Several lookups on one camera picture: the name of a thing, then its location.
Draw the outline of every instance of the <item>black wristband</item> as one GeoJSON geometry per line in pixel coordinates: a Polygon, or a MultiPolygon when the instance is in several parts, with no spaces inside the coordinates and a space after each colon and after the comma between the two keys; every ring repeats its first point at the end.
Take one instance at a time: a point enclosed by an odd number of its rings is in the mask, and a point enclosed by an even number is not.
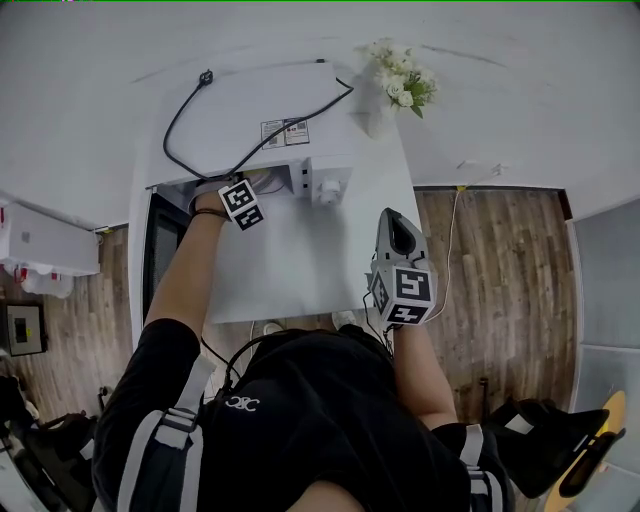
{"type": "Polygon", "coordinates": [[[222,217],[224,220],[231,220],[227,212],[221,212],[218,210],[214,210],[212,208],[200,208],[199,210],[196,210],[194,212],[191,218],[193,219],[196,215],[200,215],[201,213],[208,213],[209,215],[216,215],[217,217],[222,217]]]}

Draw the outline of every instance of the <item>label sticker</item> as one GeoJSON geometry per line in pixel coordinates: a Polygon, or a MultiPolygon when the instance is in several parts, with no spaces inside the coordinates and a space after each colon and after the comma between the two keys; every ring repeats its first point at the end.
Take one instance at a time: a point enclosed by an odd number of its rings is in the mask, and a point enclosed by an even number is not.
{"type": "MultiPolygon", "coordinates": [[[[285,119],[284,123],[288,124],[295,119],[285,119]]],[[[297,144],[309,144],[309,129],[307,121],[300,121],[299,123],[290,126],[285,130],[287,136],[285,137],[285,144],[287,146],[295,146],[297,144]]]]}
{"type": "MultiPolygon", "coordinates": [[[[267,121],[266,123],[261,123],[262,127],[262,140],[265,140],[269,135],[273,132],[279,130],[284,126],[282,119],[277,121],[267,121]]],[[[273,148],[283,148],[285,146],[284,142],[284,132],[279,133],[269,142],[267,142],[262,149],[273,149],[273,148]]]]}

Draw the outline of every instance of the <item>black chair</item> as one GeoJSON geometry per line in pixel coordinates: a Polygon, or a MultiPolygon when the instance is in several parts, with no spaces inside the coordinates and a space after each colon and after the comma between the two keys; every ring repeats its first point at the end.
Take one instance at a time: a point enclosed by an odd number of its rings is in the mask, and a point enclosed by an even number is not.
{"type": "Polygon", "coordinates": [[[95,417],[67,414],[17,435],[24,449],[14,457],[16,466],[49,510],[62,510],[59,501],[72,512],[93,508],[91,454],[96,424],[95,417]]]}
{"type": "Polygon", "coordinates": [[[587,485],[613,443],[624,436],[611,432],[596,437],[609,417],[599,409],[569,414],[550,401],[509,401],[484,421],[496,436],[507,473],[530,499],[549,490],[569,467],[560,494],[572,497],[587,485]]]}

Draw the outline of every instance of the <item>sneaker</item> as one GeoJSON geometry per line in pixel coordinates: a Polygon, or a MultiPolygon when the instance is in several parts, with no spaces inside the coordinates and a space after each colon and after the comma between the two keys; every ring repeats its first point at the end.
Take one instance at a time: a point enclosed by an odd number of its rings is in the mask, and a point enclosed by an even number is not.
{"type": "Polygon", "coordinates": [[[336,331],[339,331],[345,325],[358,325],[356,322],[356,315],[353,311],[336,311],[331,313],[331,320],[333,320],[333,326],[336,331]]]}
{"type": "Polygon", "coordinates": [[[269,322],[267,325],[264,326],[264,329],[262,329],[262,333],[265,336],[269,336],[269,334],[274,334],[280,331],[284,331],[284,329],[280,324],[277,324],[275,322],[269,322]]]}

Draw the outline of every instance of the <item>black t-shirt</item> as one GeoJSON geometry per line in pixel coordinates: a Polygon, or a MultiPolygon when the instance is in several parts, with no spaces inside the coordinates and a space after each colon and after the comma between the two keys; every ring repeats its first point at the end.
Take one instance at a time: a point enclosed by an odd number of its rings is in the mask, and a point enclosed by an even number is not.
{"type": "MultiPolygon", "coordinates": [[[[398,401],[382,346],[351,334],[267,337],[231,395],[205,406],[198,510],[284,511],[326,480],[365,510],[469,511],[468,472],[452,446],[464,427],[427,429],[398,401]]],[[[144,329],[95,438],[94,483],[108,510],[136,428],[175,405],[199,353],[180,322],[144,329]]]]}

